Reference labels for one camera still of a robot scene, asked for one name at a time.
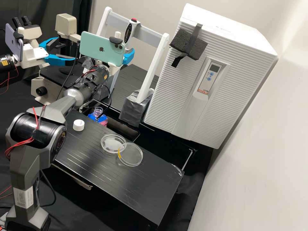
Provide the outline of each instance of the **petri dish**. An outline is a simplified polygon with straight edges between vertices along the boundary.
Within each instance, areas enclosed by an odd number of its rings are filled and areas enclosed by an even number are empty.
[[[103,138],[100,140],[100,144],[102,148],[112,154],[118,153],[118,151],[123,151],[125,149],[126,140],[123,136],[118,134],[107,134],[104,135]]]
[[[134,143],[124,143],[123,145],[125,149],[118,150],[120,161],[127,166],[138,166],[143,159],[142,150]]]

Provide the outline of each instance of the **smartphone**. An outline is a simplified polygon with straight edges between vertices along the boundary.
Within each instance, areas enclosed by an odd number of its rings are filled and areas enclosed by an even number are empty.
[[[110,62],[116,66],[121,66],[125,45],[123,43],[114,44],[107,38],[83,31],[79,52],[104,63]]]

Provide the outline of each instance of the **label sticker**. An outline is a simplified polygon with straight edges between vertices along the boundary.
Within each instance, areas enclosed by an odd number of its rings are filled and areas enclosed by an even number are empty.
[[[7,62],[7,60],[1,61],[3,66],[7,66],[9,63]]]
[[[15,205],[25,209],[33,205],[33,186],[28,188],[26,191],[17,188],[13,188],[13,191]]]

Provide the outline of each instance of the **red label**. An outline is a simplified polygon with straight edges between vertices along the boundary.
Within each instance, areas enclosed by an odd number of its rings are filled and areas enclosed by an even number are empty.
[[[201,92],[202,94],[205,94],[205,95],[207,95],[209,93],[208,91],[203,91],[200,88],[198,89],[198,92]]]

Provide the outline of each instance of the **black cable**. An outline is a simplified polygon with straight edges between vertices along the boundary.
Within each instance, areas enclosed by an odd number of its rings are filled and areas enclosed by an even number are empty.
[[[52,193],[53,193],[53,195],[54,195],[54,201],[53,201],[52,203],[47,204],[47,205],[41,205],[41,207],[51,206],[51,205],[53,205],[53,204],[56,202],[57,196],[56,196],[56,193],[55,193],[54,188],[51,186],[51,183],[50,183],[49,180],[47,179],[46,175],[43,173],[42,170],[40,170],[40,172],[41,172],[41,174],[43,175],[43,177],[45,178],[45,180],[47,181],[47,184],[48,184],[48,186],[50,187],[50,189],[52,190]]]
[[[109,87],[107,87],[106,85],[103,85],[103,87],[106,87],[106,88],[108,89],[109,98],[110,98],[110,103],[109,103],[108,107],[106,107],[106,108],[103,110],[103,112],[96,118],[97,120],[99,120],[99,118],[104,114],[104,112],[107,111],[108,108],[110,108],[111,102],[112,102]]]
[[[79,53],[79,44],[80,44],[80,41],[77,42],[77,49],[76,49],[76,55],[75,55],[75,60],[74,60],[74,62],[73,62],[73,66],[72,66],[72,68],[71,68],[71,70],[70,70],[68,76],[66,77],[66,79],[64,80],[64,82],[63,82],[63,84],[62,84],[61,89],[59,90],[59,93],[58,93],[58,95],[57,95],[56,100],[58,100],[58,98],[59,98],[59,96],[60,96],[60,94],[61,94],[61,91],[62,91],[62,89],[63,89],[63,87],[64,87],[64,84],[67,82],[68,78],[70,77],[70,75],[71,75],[71,73],[72,73],[72,71],[73,71],[73,69],[74,69],[74,66],[75,66],[76,60],[77,60],[77,56],[78,56],[78,53]]]

